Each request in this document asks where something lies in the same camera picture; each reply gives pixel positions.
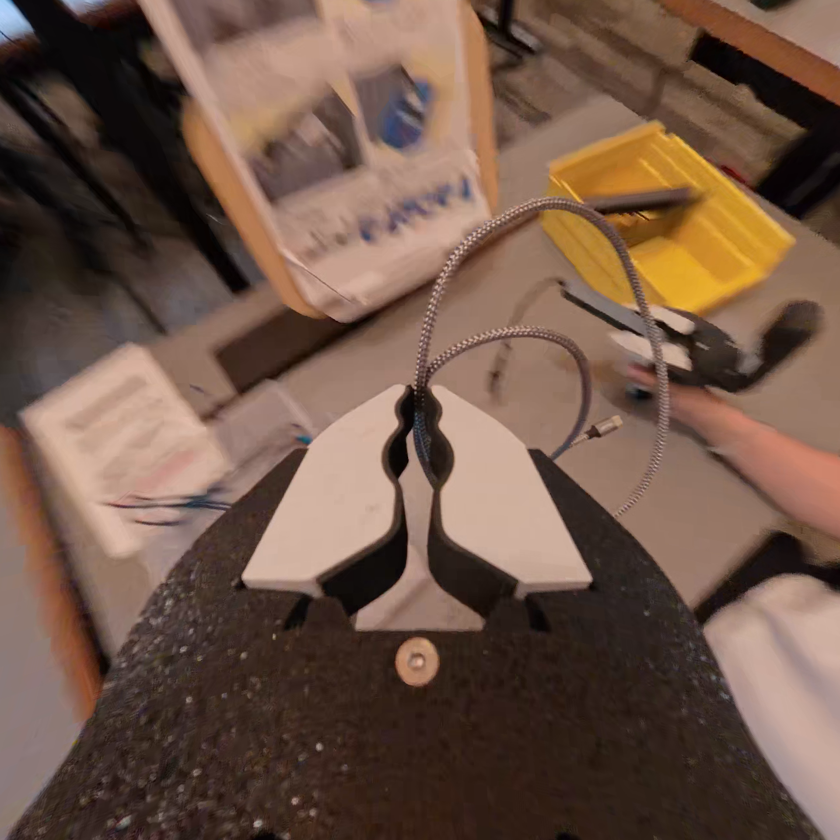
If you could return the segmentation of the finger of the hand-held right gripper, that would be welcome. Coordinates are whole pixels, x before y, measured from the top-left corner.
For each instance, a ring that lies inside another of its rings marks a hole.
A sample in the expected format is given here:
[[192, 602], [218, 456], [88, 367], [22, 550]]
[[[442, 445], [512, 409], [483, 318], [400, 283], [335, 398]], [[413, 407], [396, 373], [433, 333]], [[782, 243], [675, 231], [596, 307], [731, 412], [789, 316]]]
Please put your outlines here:
[[659, 305], [648, 305], [648, 314], [658, 328], [667, 333], [689, 336], [697, 328], [696, 321], [688, 313]]
[[[625, 354], [630, 362], [647, 368], [655, 365], [654, 346], [645, 336], [625, 330], [616, 330], [609, 332], [608, 338]], [[694, 371], [689, 352], [681, 344], [663, 339], [660, 349], [663, 360], [670, 371]]]

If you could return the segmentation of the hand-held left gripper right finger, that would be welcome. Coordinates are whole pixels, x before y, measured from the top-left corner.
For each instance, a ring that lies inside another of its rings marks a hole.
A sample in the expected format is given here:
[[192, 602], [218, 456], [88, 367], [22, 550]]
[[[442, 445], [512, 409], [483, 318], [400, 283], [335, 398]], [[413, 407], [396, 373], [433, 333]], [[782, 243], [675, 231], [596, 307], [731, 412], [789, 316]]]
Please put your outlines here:
[[425, 404], [427, 560], [438, 586], [482, 618], [507, 600], [589, 589], [592, 573], [526, 445], [441, 385]]

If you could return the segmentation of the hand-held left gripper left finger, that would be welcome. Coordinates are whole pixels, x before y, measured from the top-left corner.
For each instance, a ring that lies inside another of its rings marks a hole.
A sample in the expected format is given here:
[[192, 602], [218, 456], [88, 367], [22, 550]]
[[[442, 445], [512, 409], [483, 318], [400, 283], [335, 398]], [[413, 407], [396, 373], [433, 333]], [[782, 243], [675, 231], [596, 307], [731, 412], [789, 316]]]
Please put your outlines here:
[[332, 598], [356, 614], [406, 568], [400, 476], [414, 416], [393, 385], [336, 419], [289, 456], [290, 481], [241, 575], [250, 590]]

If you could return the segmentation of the yellow plastic bin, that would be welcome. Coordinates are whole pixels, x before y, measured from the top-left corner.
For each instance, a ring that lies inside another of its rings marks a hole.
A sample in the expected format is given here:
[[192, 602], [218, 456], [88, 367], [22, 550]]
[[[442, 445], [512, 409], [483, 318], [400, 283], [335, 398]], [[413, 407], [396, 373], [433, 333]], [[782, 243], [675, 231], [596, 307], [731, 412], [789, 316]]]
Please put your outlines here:
[[549, 166], [548, 194], [580, 202], [685, 187], [695, 197], [687, 206], [602, 214], [628, 247], [650, 303], [705, 315], [766, 280], [794, 237], [659, 122]]

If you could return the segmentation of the clear plastic bin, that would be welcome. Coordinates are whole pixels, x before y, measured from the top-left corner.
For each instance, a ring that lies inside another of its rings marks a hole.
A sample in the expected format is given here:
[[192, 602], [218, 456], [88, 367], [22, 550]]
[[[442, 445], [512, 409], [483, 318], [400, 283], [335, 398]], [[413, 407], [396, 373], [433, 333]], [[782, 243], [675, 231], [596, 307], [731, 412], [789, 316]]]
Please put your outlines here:
[[132, 400], [89, 434], [91, 519], [119, 560], [183, 541], [317, 429], [276, 381], [263, 381], [202, 422], [172, 399]]

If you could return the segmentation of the person's right forearm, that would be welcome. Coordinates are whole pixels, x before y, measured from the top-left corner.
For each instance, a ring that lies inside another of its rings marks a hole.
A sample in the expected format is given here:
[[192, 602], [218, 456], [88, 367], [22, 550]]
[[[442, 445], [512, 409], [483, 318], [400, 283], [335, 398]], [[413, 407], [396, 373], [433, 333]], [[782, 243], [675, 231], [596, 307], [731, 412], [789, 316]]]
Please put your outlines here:
[[760, 423], [713, 395], [692, 427], [788, 518], [839, 537], [839, 457]]

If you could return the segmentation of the person's right hand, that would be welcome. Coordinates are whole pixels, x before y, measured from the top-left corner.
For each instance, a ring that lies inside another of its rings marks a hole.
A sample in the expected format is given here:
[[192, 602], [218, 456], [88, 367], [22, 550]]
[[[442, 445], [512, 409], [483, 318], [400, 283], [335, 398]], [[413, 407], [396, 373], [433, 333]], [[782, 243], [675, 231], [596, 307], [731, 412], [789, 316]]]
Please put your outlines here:
[[[653, 368], [630, 364], [626, 376], [637, 389], [658, 394], [658, 380]], [[726, 404], [709, 391], [673, 382], [668, 384], [670, 415], [694, 432], [700, 433], [709, 421], [721, 414]]]

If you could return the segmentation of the white laminated checklist sheet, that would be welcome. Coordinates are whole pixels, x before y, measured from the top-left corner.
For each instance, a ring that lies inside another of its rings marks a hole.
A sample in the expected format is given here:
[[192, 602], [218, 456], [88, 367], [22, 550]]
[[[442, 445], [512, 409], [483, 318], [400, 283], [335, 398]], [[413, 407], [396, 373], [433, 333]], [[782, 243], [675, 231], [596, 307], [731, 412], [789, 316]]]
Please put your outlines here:
[[22, 425], [53, 479], [110, 558], [140, 552], [151, 513], [203, 494], [230, 464], [150, 351], [124, 344], [27, 406]]

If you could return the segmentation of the grey desk with wood edge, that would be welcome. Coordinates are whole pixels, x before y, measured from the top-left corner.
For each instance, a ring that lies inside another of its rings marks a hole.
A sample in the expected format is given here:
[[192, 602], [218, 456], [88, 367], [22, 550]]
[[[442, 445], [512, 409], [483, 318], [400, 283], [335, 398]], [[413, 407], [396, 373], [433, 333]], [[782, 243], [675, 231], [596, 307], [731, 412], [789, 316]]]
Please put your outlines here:
[[661, 1], [688, 25], [839, 104], [839, 2], [762, 10], [746, 1]]

